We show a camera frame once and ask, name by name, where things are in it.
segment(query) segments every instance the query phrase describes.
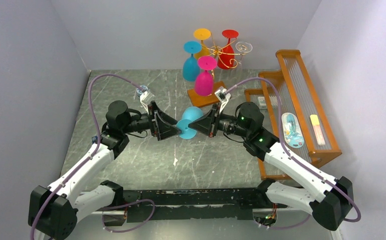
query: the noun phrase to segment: blue item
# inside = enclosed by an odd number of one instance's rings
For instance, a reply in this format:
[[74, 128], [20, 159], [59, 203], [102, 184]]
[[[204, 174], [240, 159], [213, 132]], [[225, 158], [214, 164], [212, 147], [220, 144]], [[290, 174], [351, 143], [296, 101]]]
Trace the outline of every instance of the blue item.
[[[146, 85], [141, 85], [140, 87], [142, 87], [144, 91], [147, 91], [149, 89]], [[141, 94], [143, 93], [137, 88], [137, 96], [139, 97], [141, 96]]]
[[182, 119], [178, 121], [177, 128], [181, 130], [181, 134], [179, 135], [182, 139], [192, 139], [194, 136], [196, 136], [197, 131], [189, 128], [188, 124], [191, 122], [201, 118], [203, 116], [202, 109], [191, 106], [187, 109], [185, 109], [184, 113], [182, 114]]
[[287, 115], [286, 122], [289, 128], [289, 134], [284, 134], [287, 144], [295, 149], [302, 147], [304, 138], [296, 131], [296, 120], [293, 114]]
[[193, 54], [200, 52], [202, 50], [202, 45], [195, 41], [188, 41], [184, 44], [184, 50], [191, 56], [184, 62], [182, 67], [182, 77], [189, 82], [194, 82], [200, 74], [200, 67]]

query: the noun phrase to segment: yellow marker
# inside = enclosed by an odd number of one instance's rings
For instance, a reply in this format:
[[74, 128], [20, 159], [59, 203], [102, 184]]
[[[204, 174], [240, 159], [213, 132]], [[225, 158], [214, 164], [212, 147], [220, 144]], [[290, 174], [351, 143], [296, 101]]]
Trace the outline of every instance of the yellow marker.
[[324, 136], [322, 135], [321, 125], [319, 124], [318, 116], [315, 114], [312, 114], [310, 116], [311, 118], [311, 124], [313, 127], [313, 132], [315, 133], [316, 142], [318, 145], [325, 145]]

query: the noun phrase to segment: wooden rack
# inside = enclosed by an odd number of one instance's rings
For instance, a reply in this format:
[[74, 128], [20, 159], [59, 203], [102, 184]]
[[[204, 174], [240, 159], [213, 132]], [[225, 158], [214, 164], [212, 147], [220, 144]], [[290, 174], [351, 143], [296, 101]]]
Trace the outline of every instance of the wooden rack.
[[[292, 113], [297, 119], [302, 130], [305, 145], [301, 148], [292, 148], [292, 151], [310, 162], [312, 165], [320, 168], [331, 160], [341, 155], [341, 150], [331, 131], [328, 119], [322, 109], [318, 95], [300, 56], [299, 50], [279, 50], [275, 54], [280, 70], [263, 71], [259, 77], [270, 80], [281, 96], [282, 113]], [[271, 120], [272, 130], [278, 136], [276, 103], [271, 103], [271, 96], [274, 91], [266, 83], [262, 82], [262, 88], [246, 89], [244, 91], [246, 100], [250, 101], [251, 95], [264, 95], [268, 107], [269, 118]], [[319, 118], [321, 130], [324, 136], [325, 145], [318, 145], [310, 121], [310, 115], [316, 114]], [[270, 178], [275, 180], [290, 179], [284, 173], [267, 175], [266, 163], [259, 161], [259, 170], [262, 179]]]

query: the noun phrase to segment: table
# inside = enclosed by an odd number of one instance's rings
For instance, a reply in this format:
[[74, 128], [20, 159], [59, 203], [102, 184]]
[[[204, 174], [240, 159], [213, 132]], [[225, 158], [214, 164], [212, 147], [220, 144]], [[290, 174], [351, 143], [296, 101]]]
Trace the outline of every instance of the table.
[[[278, 211], [275, 226], [290, 226], [302, 221], [307, 213], [297, 210]], [[102, 229], [99, 215], [90, 215], [80, 221], [67, 240], [333, 240], [331, 232], [321, 227], [312, 217], [299, 227], [287, 230], [258, 228], [252, 221], [235, 218], [150, 221], [137, 230], [110, 233]], [[125, 223], [128, 229], [138, 223]]]
[[[258, 76], [260, 70], [243, 70], [242, 79]], [[193, 82], [182, 78], [180, 69], [174, 70], [95, 70], [92, 78], [103, 73], [118, 74], [141, 85], [146, 85], [156, 96], [161, 110], [177, 120], [191, 106], [187, 90], [194, 87]], [[215, 70], [215, 81], [224, 81], [227, 88], [238, 82], [230, 70]], [[246, 88], [259, 88], [258, 81], [251, 81], [233, 91], [232, 98], [224, 110], [233, 115], [235, 108], [245, 102]], [[99, 125], [105, 122], [108, 105], [123, 100], [129, 108], [145, 112], [138, 97], [134, 98], [135, 88], [115, 77], [97, 80], [92, 90], [93, 107]], [[204, 107], [204, 113], [210, 106]], [[263, 126], [272, 131], [268, 112]], [[79, 109], [68, 153], [62, 168], [62, 175], [80, 160], [90, 148], [95, 128], [88, 110], [88, 93], [85, 91]], [[208, 138], [200, 133], [190, 140], [178, 136], [163, 141], [148, 136], [141, 139], [129, 136], [130, 143], [125, 150], [105, 169], [87, 184], [86, 191], [110, 180], [126, 190], [159, 189], [207, 189], [255, 187], [260, 182], [258, 160], [251, 156], [241, 143], [225, 138], [222, 134]]]

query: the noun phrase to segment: gray marble surface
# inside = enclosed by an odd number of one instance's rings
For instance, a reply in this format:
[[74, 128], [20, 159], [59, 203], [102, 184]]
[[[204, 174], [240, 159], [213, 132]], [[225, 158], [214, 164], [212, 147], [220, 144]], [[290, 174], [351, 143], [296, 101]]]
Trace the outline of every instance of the gray marble surface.
[[[118, 74], [147, 85], [156, 96], [160, 109], [177, 120], [191, 106], [187, 90], [193, 88], [194, 83], [185, 81], [181, 70], [96, 70], [92, 72], [90, 81], [103, 73]], [[241, 77], [255, 77], [258, 73], [258, 70], [243, 70]], [[227, 88], [238, 82], [239, 78], [235, 76], [238, 75], [229, 70], [215, 72], [215, 80], [224, 81]], [[244, 90], [260, 86], [257, 81], [239, 86], [232, 92], [232, 99], [224, 113], [233, 115], [235, 108], [245, 102]], [[124, 100], [130, 108], [144, 112], [134, 94], [135, 88], [118, 78], [97, 80], [92, 98], [99, 125], [105, 122], [108, 105], [116, 100]], [[62, 174], [80, 160], [91, 146], [91, 137], [96, 135], [87, 96], [86, 91]], [[265, 115], [264, 127], [271, 131], [268, 113], [265, 110], [262, 112]], [[241, 143], [230, 141], [223, 135], [208, 138], [198, 133], [190, 140], [175, 136], [163, 141], [151, 136], [145, 139], [130, 136], [130, 143], [123, 153], [93, 178], [86, 190], [94, 189], [104, 180], [116, 182], [128, 190], [255, 187], [261, 182], [257, 161]], [[269, 174], [280, 173], [273, 167], [267, 168]]]

